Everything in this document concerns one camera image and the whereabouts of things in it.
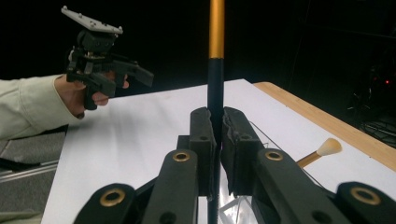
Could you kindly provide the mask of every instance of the person's arm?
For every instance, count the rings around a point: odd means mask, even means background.
[[[0,81],[0,140],[21,138],[77,122],[57,93],[58,76]]]
[[[65,75],[0,80],[0,140],[33,136],[78,122],[84,117],[84,89],[81,83],[67,82]],[[101,92],[92,99],[97,105],[108,102]]]

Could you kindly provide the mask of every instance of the brush bristles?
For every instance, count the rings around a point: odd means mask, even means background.
[[[337,140],[328,138],[317,150],[317,153],[319,156],[327,156],[340,152],[341,150],[341,144]]]

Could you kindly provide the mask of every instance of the wire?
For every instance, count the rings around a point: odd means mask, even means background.
[[[306,8],[304,23],[306,23],[306,21],[308,20],[308,15],[309,15],[309,9],[310,9],[310,8],[311,8],[311,0],[309,0],[309,2],[308,2],[308,7]],[[300,53],[301,43],[303,42],[303,35],[304,35],[304,34],[302,34],[302,35],[300,36],[300,40],[299,40],[299,43],[298,43],[297,51],[296,51],[296,54],[294,55],[294,60],[293,60],[292,68],[291,68],[291,76],[290,76],[290,80],[289,80],[288,90],[290,90],[290,88],[291,88],[291,82],[293,81],[294,70],[295,70],[295,67],[296,67],[296,64],[297,64],[297,58],[298,58],[298,55],[299,55],[299,53]]]
[[[255,128],[257,128],[262,134],[265,135],[266,138],[268,138],[274,145],[279,148],[279,150],[284,151],[280,146],[278,146],[267,134],[265,134],[254,122],[249,121]],[[312,180],[314,180],[315,183],[317,183],[321,188],[326,189],[321,185],[311,174],[309,174],[305,169],[302,169],[303,172],[308,175]]]

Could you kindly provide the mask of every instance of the sleeve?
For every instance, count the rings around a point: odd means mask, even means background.
[[[32,136],[79,121],[54,87],[59,76],[0,80],[0,140]]]

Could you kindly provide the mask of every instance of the black background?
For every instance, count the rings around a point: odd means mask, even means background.
[[[348,119],[347,108],[356,101],[354,93],[364,93],[372,82],[371,66],[384,50],[394,47],[373,35],[392,35],[396,1],[225,2],[224,79],[273,82],[341,119]],[[124,33],[113,51],[138,61],[155,75],[151,88],[130,80],[132,87],[118,90],[118,96],[206,84],[208,0],[4,1],[0,7],[1,79],[64,71],[66,53],[76,45],[83,27],[61,13],[63,6],[122,26]],[[303,29],[302,23],[320,29]],[[378,98],[393,93],[381,91]]]

